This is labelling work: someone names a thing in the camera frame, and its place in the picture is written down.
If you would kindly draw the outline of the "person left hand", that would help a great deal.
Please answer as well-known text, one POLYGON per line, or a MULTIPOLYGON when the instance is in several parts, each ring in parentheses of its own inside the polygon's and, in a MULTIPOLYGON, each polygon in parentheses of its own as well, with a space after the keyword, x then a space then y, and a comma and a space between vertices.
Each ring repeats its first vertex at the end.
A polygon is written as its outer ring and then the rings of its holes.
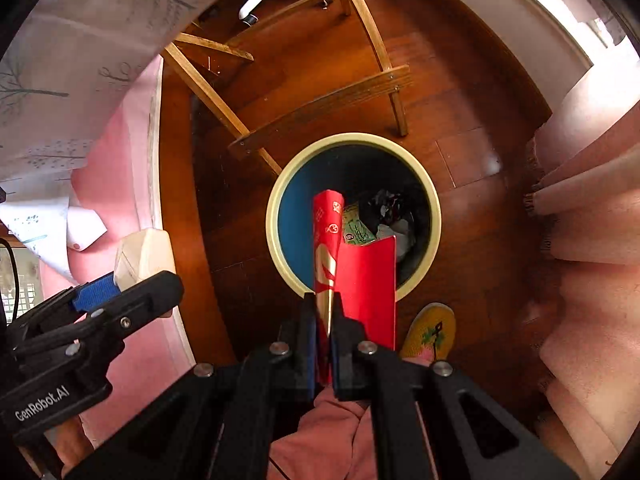
POLYGON ((94 451, 79 416, 67 419, 54 427, 51 430, 51 443, 63 464, 70 468, 75 467, 94 451))

